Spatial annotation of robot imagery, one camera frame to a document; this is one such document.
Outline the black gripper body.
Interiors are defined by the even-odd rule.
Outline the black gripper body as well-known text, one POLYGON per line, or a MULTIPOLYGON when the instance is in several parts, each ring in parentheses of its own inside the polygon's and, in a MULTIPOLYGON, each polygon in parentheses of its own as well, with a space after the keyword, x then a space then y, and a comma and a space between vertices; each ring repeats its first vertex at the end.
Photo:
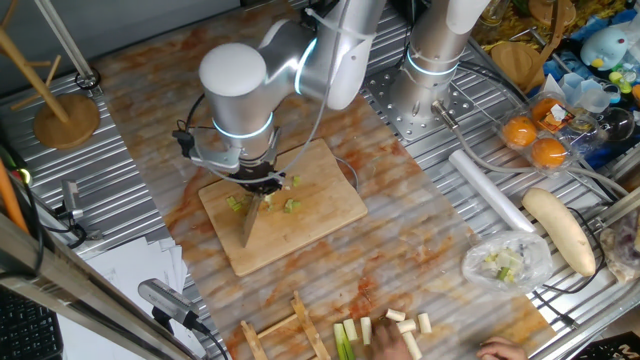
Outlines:
POLYGON ((254 194, 272 194, 282 189, 284 172, 277 172, 273 164, 262 162, 256 166, 241 165, 234 174, 238 184, 254 194))

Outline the person hand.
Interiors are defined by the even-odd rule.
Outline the person hand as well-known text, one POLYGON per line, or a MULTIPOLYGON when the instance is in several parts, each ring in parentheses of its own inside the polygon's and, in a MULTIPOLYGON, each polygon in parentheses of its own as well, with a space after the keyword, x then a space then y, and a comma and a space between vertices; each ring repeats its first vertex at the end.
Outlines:
POLYGON ((510 340, 491 337, 482 342, 476 353, 480 360, 528 360, 525 350, 510 340))
POLYGON ((372 329, 373 360, 411 360, 412 356, 397 325, 389 319, 378 321, 372 329))

